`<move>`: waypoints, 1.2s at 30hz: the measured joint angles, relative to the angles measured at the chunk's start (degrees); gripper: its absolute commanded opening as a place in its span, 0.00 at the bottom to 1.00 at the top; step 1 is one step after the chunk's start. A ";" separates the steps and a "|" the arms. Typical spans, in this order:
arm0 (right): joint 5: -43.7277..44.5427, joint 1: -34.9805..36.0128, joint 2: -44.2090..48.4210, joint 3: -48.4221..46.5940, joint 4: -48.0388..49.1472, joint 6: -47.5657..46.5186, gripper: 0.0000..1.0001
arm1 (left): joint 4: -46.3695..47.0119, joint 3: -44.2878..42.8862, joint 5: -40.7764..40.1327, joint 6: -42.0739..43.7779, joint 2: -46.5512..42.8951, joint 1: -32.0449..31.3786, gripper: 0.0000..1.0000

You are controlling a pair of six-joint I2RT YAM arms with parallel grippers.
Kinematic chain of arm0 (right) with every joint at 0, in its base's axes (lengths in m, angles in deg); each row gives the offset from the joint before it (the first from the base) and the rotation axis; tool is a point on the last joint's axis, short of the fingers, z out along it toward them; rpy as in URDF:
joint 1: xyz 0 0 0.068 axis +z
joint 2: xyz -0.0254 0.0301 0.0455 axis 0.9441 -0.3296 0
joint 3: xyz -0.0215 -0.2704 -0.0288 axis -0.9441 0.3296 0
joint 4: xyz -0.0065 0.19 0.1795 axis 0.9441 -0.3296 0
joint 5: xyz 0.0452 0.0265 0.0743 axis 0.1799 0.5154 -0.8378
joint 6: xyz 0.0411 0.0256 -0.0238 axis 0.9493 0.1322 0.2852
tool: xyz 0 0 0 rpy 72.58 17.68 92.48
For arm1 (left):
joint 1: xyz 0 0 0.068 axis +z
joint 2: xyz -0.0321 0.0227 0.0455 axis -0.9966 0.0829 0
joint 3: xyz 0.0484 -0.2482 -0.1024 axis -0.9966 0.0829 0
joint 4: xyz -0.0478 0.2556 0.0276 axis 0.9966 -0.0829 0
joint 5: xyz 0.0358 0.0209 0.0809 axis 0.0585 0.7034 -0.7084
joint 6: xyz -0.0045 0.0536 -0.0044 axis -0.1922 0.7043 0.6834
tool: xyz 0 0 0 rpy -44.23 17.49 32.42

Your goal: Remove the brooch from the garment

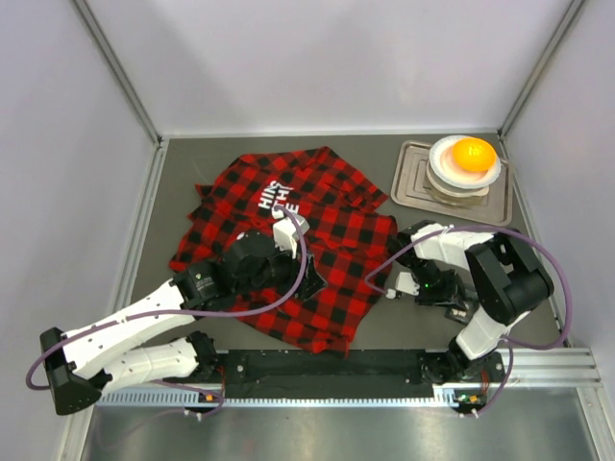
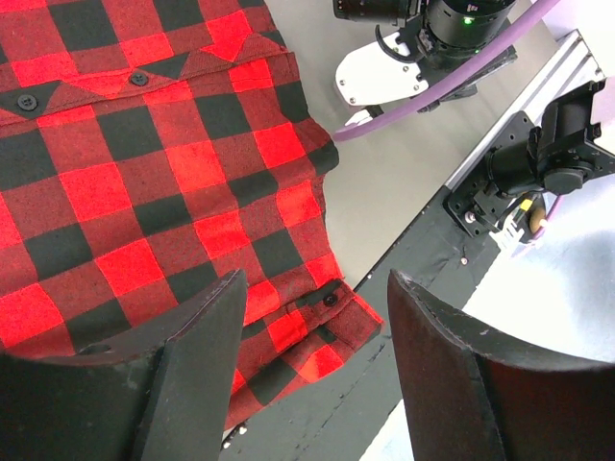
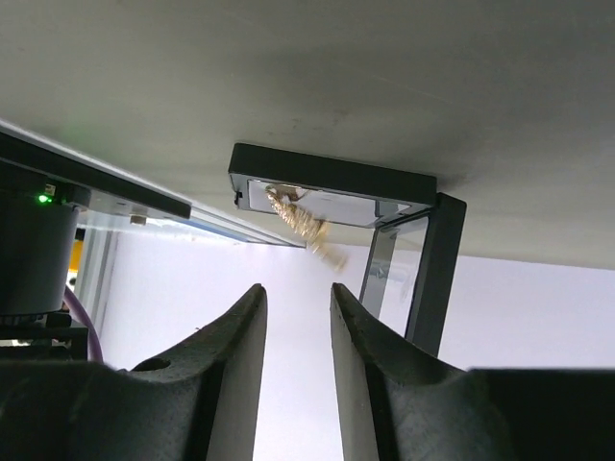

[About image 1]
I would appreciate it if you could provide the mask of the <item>red black plaid shirt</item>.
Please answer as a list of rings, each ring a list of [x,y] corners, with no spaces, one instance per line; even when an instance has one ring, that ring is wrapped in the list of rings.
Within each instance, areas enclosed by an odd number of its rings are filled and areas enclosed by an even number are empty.
[[[211,185],[196,187],[201,204],[192,226],[169,261],[174,272],[222,255],[246,231],[269,235],[275,208],[307,219],[307,249],[326,287],[302,301],[240,322],[308,352],[348,352],[359,323],[378,302],[388,269],[371,285],[365,278],[389,257],[397,235],[392,216],[377,212],[384,192],[331,148],[246,154],[235,159]]]

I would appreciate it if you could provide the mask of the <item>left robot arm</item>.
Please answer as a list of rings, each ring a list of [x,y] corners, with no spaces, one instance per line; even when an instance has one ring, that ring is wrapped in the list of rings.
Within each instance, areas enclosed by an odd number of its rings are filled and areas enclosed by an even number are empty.
[[[290,251],[225,258],[188,266],[158,289],[85,328],[50,328],[39,336],[55,411],[82,411],[126,387],[162,379],[203,382],[218,366],[212,339],[201,332],[161,346],[148,341],[196,321],[200,312],[226,313],[242,295],[281,289],[284,301],[305,301],[326,287],[312,255]]]

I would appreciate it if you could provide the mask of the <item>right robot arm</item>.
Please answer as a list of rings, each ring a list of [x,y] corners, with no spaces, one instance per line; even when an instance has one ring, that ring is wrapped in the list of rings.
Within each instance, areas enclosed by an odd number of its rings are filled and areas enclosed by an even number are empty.
[[[422,221],[400,231],[389,251],[403,266],[397,291],[439,306],[464,325],[448,349],[425,358],[425,380],[479,374],[500,341],[554,293],[531,245],[516,233],[455,231]]]

